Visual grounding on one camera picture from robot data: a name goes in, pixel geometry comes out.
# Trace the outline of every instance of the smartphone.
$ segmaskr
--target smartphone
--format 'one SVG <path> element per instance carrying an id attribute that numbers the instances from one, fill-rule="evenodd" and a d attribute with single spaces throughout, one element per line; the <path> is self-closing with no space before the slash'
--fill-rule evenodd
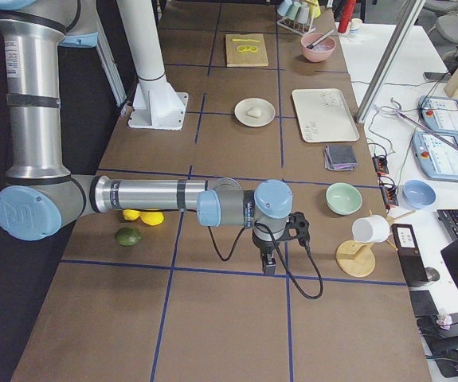
<path id="1" fill-rule="evenodd" d="M 423 72 L 423 77 L 427 81 L 436 81 L 436 82 L 448 82 L 452 75 L 448 72 L 440 73 L 440 72 Z"/>

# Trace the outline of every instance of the black keyboard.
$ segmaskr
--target black keyboard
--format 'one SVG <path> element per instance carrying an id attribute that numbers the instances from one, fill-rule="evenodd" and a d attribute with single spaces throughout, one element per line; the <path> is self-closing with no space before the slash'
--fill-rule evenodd
<path id="1" fill-rule="evenodd" d="M 437 215 L 452 240 L 458 239 L 458 209 L 438 209 Z"/>

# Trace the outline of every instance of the white desk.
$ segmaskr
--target white desk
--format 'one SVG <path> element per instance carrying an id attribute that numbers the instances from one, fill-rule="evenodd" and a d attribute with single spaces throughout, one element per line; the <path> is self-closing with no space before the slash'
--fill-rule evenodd
<path id="1" fill-rule="evenodd" d="M 357 33 L 340 37 L 358 104 L 365 95 L 368 83 L 372 80 L 394 28 L 395 25 L 363 24 Z M 369 130 L 377 107 L 391 106 L 390 100 L 393 97 L 402 105 L 402 110 L 416 109 L 419 98 L 427 94 L 434 84 L 422 84 L 425 82 L 423 72 L 445 71 L 446 67 L 425 31 L 420 26 L 414 26 L 386 77 L 385 82 L 391 84 L 385 84 L 382 87 L 374 102 L 376 108 L 373 108 L 366 118 L 366 137 L 383 145 L 390 152 L 390 144 Z M 414 87 L 393 84 L 422 85 Z M 435 92 L 431 94 L 446 96 L 443 87 L 443 84 L 438 85 Z M 418 119 L 416 111 L 411 111 L 408 114 Z M 436 218 L 436 209 L 458 209 L 458 183 L 430 181 L 425 177 L 411 150 L 408 150 L 414 127 L 406 121 L 398 117 L 377 115 L 371 130 L 378 132 L 393 143 L 393 150 L 396 151 L 396 154 L 391 154 L 388 157 L 388 167 L 390 177 L 399 184 L 399 193 L 400 186 L 410 179 L 426 181 L 436 191 L 434 205 L 428 209 L 416 211 L 413 215 L 409 215 L 399 222 L 413 226 L 424 265 L 434 267 L 440 272 L 440 280 L 426 287 L 430 290 L 437 309 L 441 314 L 458 312 L 458 290 L 440 255 L 440 250 L 449 244 L 450 239 Z M 400 216 L 409 211 L 400 197 L 399 204 L 400 207 L 390 211 L 391 216 Z M 433 381 L 447 380 L 440 374 L 434 361 L 429 361 L 429 369 Z M 449 380 L 458 381 L 458 377 Z"/>

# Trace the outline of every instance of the wooden round base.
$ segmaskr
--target wooden round base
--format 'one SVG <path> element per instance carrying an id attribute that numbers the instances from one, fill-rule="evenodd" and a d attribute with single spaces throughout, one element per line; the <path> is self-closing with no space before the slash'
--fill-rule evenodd
<path id="1" fill-rule="evenodd" d="M 337 264 L 348 275 L 368 276 L 375 268 L 375 256 L 371 245 L 348 240 L 339 245 L 336 252 Z"/>

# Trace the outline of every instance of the table surface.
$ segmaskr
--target table surface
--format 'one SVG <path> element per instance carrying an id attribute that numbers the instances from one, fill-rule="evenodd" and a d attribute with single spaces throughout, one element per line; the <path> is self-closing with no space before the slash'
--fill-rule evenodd
<path id="1" fill-rule="evenodd" d="M 332 28 L 331 11 L 315 25 Z M 263 33 L 269 66 L 226 68 L 226 33 Z M 357 109 L 340 40 L 329 60 L 311 64 L 299 36 L 276 26 L 274 7 L 194 2 L 167 5 L 159 36 L 167 79 L 190 94 L 184 127 L 132 130 L 129 114 L 122 115 L 99 174 L 233 177 L 245 189 L 285 180 L 293 211 L 310 221 L 324 295 L 301 297 L 281 265 L 263 276 L 249 232 L 223 263 L 194 214 L 166 212 L 156 227 L 122 222 L 120 212 L 86 216 L 76 223 L 13 380 L 429 380 L 396 252 L 376 244 L 376 269 L 363 279 L 335 262 L 356 218 L 386 213 L 363 126 L 352 143 L 359 162 L 353 172 L 325 170 L 325 144 L 306 144 L 299 134 L 293 89 L 338 88 L 351 112 Z M 234 106 L 249 97 L 275 106 L 266 127 L 236 120 Z M 351 216 L 326 205 L 326 189 L 337 181 L 363 195 Z M 143 234 L 134 247 L 113 238 L 125 225 Z M 214 229 L 224 254 L 238 231 Z M 303 287 L 317 293 L 304 250 L 291 242 L 282 251 Z"/>
<path id="2" fill-rule="evenodd" d="M 394 28 L 394 25 L 365 24 L 358 33 L 340 37 L 358 104 L 365 95 L 368 83 L 381 60 Z M 458 183 L 430 181 L 425 177 L 411 150 L 408 150 L 409 140 L 413 133 L 411 125 L 399 118 L 384 115 L 377 115 L 372 123 L 378 107 L 391 106 L 392 97 L 402 105 L 403 110 L 413 109 L 409 114 L 415 120 L 419 120 L 416 109 L 421 96 L 429 93 L 435 96 L 446 96 L 444 84 L 425 83 L 423 72 L 446 72 L 446 67 L 425 31 L 420 26 L 414 26 L 390 67 L 385 79 L 387 84 L 382 87 L 374 101 L 375 106 L 366 118 L 365 129 L 368 138 L 381 143 L 387 150 L 390 149 L 389 142 L 382 137 L 393 142 L 393 149 L 397 153 L 388 157 L 388 166 L 390 176 L 399 184 L 399 196 L 401 185 L 410 179 L 425 181 L 436 191 L 436 202 L 433 205 L 416 211 L 413 215 L 399 220 L 398 223 L 413 226 L 424 265 L 440 272 L 438 282 L 411 289 L 429 290 L 440 314 L 452 314 L 458 312 L 458 290 L 440 254 L 440 250 L 446 247 L 451 240 L 437 220 L 436 210 L 458 209 Z M 411 208 L 399 197 L 399 207 L 392 209 L 390 215 L 400 216 L 410 210 Z M 434 381 L 447 380 L 440 374 L 434 361 L 429 362 L 429 369 Z"/>

